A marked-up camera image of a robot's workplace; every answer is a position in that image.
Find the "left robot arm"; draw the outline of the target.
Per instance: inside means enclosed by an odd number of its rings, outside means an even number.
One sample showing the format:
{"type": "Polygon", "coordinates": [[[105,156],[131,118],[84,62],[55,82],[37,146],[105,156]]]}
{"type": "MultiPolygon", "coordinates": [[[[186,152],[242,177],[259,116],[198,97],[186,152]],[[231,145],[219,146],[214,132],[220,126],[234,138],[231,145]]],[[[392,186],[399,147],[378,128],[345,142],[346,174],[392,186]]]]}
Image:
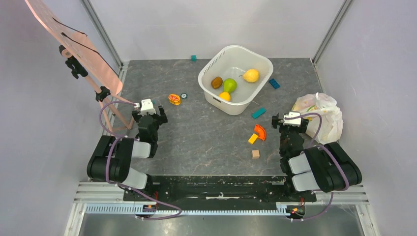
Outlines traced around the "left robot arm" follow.
{"type": "Polygon", "coordinates": [[[103,135],[88,164],[87,175],[94,180],[118,182],[126,187],[135,188],[135,193],[142,200],[149,200],[154,196],[154,186],[149,183],[150,175],[131,168],[134,158],[153,158],[158,148],[158,129],[168,122],[164,108],[159,106],[159,113],[142,115],[133,111],[132,116],[138,125],[139,133],[133,138],[122,138],[113,148],[109,167],[107,159],[116,137],[103,135]]]}

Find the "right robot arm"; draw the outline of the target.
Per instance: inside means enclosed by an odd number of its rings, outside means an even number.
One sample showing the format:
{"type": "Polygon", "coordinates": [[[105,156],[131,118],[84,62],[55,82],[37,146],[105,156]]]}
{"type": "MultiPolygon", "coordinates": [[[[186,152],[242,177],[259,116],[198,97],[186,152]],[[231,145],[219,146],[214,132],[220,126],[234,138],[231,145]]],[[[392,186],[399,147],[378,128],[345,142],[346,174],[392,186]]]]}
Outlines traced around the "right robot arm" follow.
{"type": "Polygon", "coordinates": [[[308,124],[306,115],[299,112],[271,118],[272,128],[280,133],[280,167],[287,175],[285,197],[296,201],[308,191],[345,191],[350,186],[361,184],[359,167],[339,143],[304,147],[302,134],[306,133],[308,124]]]}

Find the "white plastic bag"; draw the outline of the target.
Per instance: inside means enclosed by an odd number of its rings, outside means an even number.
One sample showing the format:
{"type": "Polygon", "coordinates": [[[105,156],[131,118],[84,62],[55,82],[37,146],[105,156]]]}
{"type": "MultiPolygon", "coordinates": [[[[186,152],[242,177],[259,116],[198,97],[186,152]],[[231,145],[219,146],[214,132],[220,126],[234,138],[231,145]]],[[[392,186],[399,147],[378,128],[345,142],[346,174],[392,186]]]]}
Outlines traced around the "white plastic bag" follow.
{"type": "Polygon", "coordinates": [[[337,101],[325,93],[307,94],[297,98],[293,111],[309,120],[306,134],[320,144],[337,142],[343,130],[342,112],[337,101]]]}

